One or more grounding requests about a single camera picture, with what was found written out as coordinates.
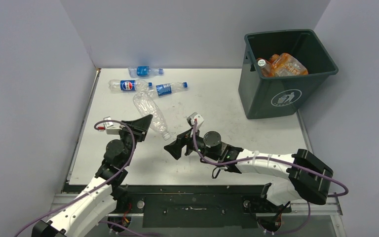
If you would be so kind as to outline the white knob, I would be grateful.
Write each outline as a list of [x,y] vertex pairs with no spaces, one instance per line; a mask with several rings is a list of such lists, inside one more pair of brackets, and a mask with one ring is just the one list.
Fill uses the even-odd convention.
[[138,209],[143,209],[145,206],[145,203],[143,200],[139,200],[139,201],[137,201],[136,206]]

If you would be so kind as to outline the aluminium rail frame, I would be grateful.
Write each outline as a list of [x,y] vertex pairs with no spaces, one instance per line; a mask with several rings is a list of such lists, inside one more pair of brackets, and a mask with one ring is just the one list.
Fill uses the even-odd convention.
[[[77,197],[77,193],[61,193],[55,194],[52,204],[50,206],[50,211],[55,210],[58,207],[61,207],[63,204],[67,204]],[[311,204],[311,216],[329,216],[330,223],[332,223],[335,236],[337,237],[346,237],[346,230],[342,222],[342,211],[341,206],[336,198],[329,198],[325,205],[316,205]],[[283,214],[283,220],[287,220],[290,216],[307,216],[308,207],[306,201],[304,200],[295,200],[291,204],[292,211],[286,214]]]

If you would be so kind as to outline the large orange label bottle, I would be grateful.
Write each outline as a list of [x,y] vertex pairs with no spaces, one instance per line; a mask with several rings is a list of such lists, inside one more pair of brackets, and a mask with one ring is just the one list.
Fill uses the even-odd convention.
[[266,60],[264,58],[258,58],[257,59],[257,65],[259,66],[261,73],[264,77],[273,77],[274,76],[273,66],[268,60]]

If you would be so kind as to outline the clear unlabelled bottle blue cap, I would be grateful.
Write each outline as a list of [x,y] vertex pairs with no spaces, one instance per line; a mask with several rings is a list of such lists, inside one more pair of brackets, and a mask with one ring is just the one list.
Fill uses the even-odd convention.
[[152,115],[150,128],[153,131],[161,135],[164,140],[169,140],[171,138],[166,119],[148,91],[137,92],[133,96],[133,103],[140,115]]

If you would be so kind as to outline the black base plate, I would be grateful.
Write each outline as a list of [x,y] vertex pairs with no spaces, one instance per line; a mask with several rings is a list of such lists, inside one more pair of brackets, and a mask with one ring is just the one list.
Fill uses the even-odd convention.
[[134,206],[133,213],[143,228],[223,228],[238,226],[256,228],[254,214],[273,218],[289,213],[283,205],[275,206],[257,195],[242,194],[151,194],[144,198],[142,209]]

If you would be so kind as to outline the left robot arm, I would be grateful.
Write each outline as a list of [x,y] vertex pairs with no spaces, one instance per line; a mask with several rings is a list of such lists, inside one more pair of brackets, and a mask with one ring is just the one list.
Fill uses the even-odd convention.
[[105,119],[94,129],[119,136],[108,142],[101,166],[85,188],[69,203],[50,211],[45,221],[34,221],[33,237],[83,237],[112,211],[123,212],[127,207],[127,191],[121,186],[128,172],[137,144],[143,142],[153,116],[136,120]]

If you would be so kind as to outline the clear bottle blue label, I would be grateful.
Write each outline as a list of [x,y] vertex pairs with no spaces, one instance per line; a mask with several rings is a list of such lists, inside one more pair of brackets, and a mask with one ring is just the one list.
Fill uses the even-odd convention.
[[162,68],[151,68],[149,66],[128,67],[128,72],[132,78],[150,78],[164,75]]
[[156,98],[183,92],[188,90],[188,88],[187,82],[173,82],[156,85],[153,89],[150,89],[148,93],[151,97]]

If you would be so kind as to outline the dark green trash bin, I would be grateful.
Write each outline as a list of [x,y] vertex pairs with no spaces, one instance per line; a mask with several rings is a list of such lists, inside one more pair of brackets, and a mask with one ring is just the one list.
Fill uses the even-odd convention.
[[[280,30],[246,34],[238,92],[248,119],[289,116],[306,102],[338,67],[311,29]],[[299,60],[308,74],[295,77],[265,77],[257,59],[288,53]]]

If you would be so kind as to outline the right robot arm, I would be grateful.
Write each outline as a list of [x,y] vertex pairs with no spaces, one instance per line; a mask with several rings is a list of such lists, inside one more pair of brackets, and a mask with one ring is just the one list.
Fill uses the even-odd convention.
[[298,149],[294,154],[275,155],[250,151],[227,144],[216,131],[204,136],[192,129],[179,134],[164,149],[176,160],[196,152],[204,163],[226,172],[257,173],[284,179],[281,184],[266,184],[259,198],[260,207],[273,211],[277,206],[303,199],[316,205],[325,205],[333,170],[312,152]]

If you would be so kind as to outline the orange label crushed bottle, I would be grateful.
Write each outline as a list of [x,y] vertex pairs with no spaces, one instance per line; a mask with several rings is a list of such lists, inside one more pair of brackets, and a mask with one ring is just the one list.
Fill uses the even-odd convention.
[[308,75],[307,68],[288,53],[274,54],[270,58],[272,77],[291,77]]

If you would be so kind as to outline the pepsi bottle blue cap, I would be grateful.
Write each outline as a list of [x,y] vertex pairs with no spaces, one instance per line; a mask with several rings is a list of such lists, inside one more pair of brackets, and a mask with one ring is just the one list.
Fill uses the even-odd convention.
[[152,88],[152,83],[137,79],[137,80],[118,80],[113,79],[109,81],[109,89],[111,92],[138,92],[143,90],[149,90]]

